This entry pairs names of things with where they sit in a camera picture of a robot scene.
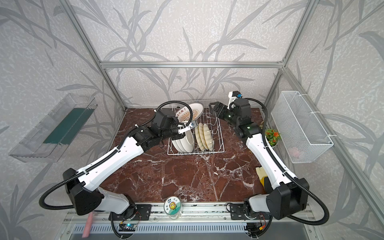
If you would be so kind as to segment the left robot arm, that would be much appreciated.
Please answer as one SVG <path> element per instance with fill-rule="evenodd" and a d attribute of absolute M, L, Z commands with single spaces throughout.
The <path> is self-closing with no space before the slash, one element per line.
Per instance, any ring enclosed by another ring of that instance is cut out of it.
<path fill-rule="evenodd" d="M 163 139 L 182 139 L 190 124 L 181 127 L 171 110 L 158 110 L 150 126 L 133 128 L 121 143 L 93 163 L 77 171 L 80 177 L 69 180 L 66 191 L 79 216 L 106 211 L 129 219 L 137 212 L 134 201 L 126 195 L 101 188 L 101 184 L 130 160 L 140 156 Z"/>

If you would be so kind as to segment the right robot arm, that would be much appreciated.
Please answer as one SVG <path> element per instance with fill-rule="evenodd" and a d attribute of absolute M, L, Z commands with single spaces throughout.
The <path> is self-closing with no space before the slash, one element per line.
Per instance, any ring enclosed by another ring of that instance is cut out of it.
<path fill-rule="evenodd" d="M 298 179 L 271 148 L 266 139 L 266 130 L 252 121 L 249 100 L 235 98 L 229 105 L 210 103 L 210 113 L 233 128 L 267 174 L 266 194 L 245 199 L 246 216 L 254 217 L 257 213 L 268 213 L 277 220 L 290 218 L 308 225 L 309 221 L 295 217 L 295 214 L 306 209 L 311 193 L 309 184 L 304 178 Z"/>

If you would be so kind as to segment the green woven plate middle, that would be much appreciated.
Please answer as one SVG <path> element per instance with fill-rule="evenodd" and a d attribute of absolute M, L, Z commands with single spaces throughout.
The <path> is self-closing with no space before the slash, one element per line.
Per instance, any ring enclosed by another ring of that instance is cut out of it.
<path fill-rule="evenodd" d="M 200 138 L 201 138 L 201 141 L 203 143 L 204 148 L 206 150 L 208 150 L 208 146 L 207 146 L 207 143 L 205 140 L 205 135 L 204 135 L 204 126 L 202 123 L 199 123 L 199 134 L 200 134 Z"/>

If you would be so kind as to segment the green woven plate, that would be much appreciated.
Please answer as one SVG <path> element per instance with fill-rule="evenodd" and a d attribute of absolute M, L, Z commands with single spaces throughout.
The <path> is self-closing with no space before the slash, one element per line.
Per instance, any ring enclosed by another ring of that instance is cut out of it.
<path fill-rule="evenodd" d="M 204 126 L 202 123 L 199 123 L 199 134 L 200 134 L 200 138 L 201 138 L 201 141 L 203 143 L 204 148 L 206 150 L 208 150 L 208 146 L 207 146 L 207 143 L 205 140 L 205 135 L 204 135 Z"/>
<path fill-rule="evenodd" d="M 199 132 L 199 127 L 195 128 L 195 136 L 196 136 L 196 141 L 197 141 L 199 149 L 202 152 L 204 152 L 206 150 L 206 148 L 203 145 L 203 142 L 202 142 L 202 139 L 201 139 L 201 136 L 200 136 L 200 132 Z"/>

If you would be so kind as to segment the tan woven plate right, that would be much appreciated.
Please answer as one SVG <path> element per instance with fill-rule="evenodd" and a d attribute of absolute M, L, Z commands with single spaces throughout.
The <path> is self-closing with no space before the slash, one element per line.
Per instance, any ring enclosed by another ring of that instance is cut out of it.
<path fill-rule="evenodd" d="M 204 124 L 204 135 L 208 149 L 212 151 L 214 149 L 214 140 L 212 137 L 212 131 L 207 124 Z"/>

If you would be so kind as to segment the potted artificial flower plant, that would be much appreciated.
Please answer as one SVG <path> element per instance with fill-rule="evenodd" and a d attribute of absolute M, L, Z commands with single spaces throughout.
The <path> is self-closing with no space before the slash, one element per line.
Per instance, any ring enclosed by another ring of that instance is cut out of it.
<path fill-rule="evenodd" d="M 279 140 L 281 140 L 280 133 L 274 129 L 267 129 L 265 131 L 265 136 L 272 148 L 274 148 L 278 144 Z"/>

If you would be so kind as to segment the green woven plate left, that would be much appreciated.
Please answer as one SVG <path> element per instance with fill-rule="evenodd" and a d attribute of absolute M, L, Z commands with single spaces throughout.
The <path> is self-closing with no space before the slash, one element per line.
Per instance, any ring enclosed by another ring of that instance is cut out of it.
<path fill-rule="evenodd" d="M 199 149 L 202 152 L 204 152 L 206 150 L 206 148 L 203 145 L 203 142 L 202 142 L 202 139 L 201 139 L 201 136 L 200 136 L 200 132 L 199 132 L 199 127 L 195 128 L 195 136 L 196 136 L 196 141 L 197 141 Z"/>

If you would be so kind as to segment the yellow black rubber glove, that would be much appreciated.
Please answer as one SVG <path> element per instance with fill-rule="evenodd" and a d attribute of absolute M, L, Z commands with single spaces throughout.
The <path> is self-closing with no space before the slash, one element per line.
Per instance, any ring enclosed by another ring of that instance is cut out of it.
<path fill-rule="evenodd" d="M 264 187 L 265 192 L 267 194 L 270 194 L 273 191 L 273 188 L 266 171 L 263 167 L 256 167 L 256 173 L 259 177 L 262 186 Z"/>

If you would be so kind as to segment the green sponge mat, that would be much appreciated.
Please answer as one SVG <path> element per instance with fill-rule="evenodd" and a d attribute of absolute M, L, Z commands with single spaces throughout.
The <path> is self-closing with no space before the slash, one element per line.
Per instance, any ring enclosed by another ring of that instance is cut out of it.
<path fill-rule="evenodd" d="M 70 145 L 93 112 L 94 109 L 72 109 L 43 143 Z"/>

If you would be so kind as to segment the left circuit board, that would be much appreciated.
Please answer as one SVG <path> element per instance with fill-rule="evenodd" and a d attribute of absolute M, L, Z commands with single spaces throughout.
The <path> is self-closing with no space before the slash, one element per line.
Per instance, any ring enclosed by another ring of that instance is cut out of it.
<path fill-rule="evenodd" d="M 135 232 L 139 223 L 119 223 L 119 232 Z"/>

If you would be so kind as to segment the purple pink brush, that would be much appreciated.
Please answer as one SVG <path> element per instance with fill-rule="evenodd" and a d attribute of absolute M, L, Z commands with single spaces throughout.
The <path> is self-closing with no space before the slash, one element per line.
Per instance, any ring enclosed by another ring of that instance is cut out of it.
<path fill-rule="evenodd" d="M 87 221 L 86 221 L 83 233 L 82 233 L 83 239 L 86 239 L 89 237 L 89 235 L 91 233 L 92 223 L 93 223 L 93 212 L 88 214 L 88 218 L 87 218 Z"/>

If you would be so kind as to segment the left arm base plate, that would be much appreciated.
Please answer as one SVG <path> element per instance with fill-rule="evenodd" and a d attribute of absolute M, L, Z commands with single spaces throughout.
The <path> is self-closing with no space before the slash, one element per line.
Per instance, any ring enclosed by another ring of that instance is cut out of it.
<path fill-rule="evenodd" d="M 109 220 L 113 221 L 148 221 L 151 215 L 151 204 L 138 204 L 129 207 L 122 214 L 111 213 Z"/>

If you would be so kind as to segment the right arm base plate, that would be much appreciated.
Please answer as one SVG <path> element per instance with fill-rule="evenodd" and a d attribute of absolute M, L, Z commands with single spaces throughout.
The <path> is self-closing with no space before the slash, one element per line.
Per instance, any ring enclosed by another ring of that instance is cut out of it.
<path fill-rule="evenodd" d="M 227 203 L 226 210 L 230 213 L 231 220 L 254 220 L 246 215 L 244 204 Z"/>

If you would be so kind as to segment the aluminium front rail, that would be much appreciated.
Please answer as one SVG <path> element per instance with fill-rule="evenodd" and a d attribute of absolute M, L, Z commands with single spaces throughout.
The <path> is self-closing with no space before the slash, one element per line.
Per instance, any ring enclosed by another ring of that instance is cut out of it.
<path fill-rule="evenodd" d="M 139 222 L 142 223 L 226 223 L 230 221 L 234 222 L 252 222 L 252 221 L 262 221 L 268 220 L 267 214 L 256 214 L 258 217 L 247 218 L 244 213 L 240 213 L 240 210 L 232 210 L 230 204 L 225 202 L 189 202 L 182 203 L 182 215 L 177 219 L 171 219 L 165 210 L 164 203 L 157 202 L 151 203 L 151 211 L 141 210 L 139 214 L 136 214 L 132 221 L 128 222 Z M 108 224 L 109 212 L 96 212 L 93 214 L 93 223 L 97 224 Z M 314 220 L 314 214 L 307 204 L 307 207 L 304 211 L 301 211 L 294 216 L 304 219 L 304 220 Z M 78 216 L 74 211 L 69 211 L 63 221 L 63 224 L 74 224 L 74 223 L 85 223 L 87 221 L 87 216 Z"/>

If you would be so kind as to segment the clear plastic wall shelf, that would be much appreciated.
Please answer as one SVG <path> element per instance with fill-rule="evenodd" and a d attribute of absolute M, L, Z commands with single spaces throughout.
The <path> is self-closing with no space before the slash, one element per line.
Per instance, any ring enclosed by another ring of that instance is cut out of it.
<path fill-rule="evenodd" d="M 44 140 L 74 108 L 96 109 L 95 97 L 67 94 L 34 127 L 26 137 L 14 147 L 9 155 L 24 163 L 56 163 L 70 145 L 44 144 Z"/>

